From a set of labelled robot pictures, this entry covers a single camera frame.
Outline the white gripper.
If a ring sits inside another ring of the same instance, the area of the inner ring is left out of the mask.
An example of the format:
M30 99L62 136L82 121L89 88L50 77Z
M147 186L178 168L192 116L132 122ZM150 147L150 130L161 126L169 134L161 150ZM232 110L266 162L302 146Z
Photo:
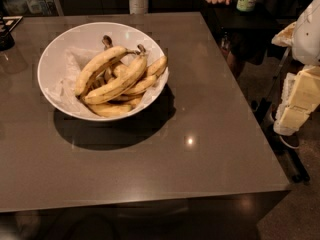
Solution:
M297 74L288 73L283 83L281 103L273 129L291 136L320 105L320 67L305 65Z

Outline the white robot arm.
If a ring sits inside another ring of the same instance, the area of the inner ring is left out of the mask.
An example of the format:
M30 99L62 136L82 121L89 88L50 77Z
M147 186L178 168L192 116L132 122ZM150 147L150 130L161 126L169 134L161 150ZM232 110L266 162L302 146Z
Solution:
M277 134L291 136L320 105L320 0L313 0L272 43L289 47L293 59L303 64L297 74L286 75L273 126Z

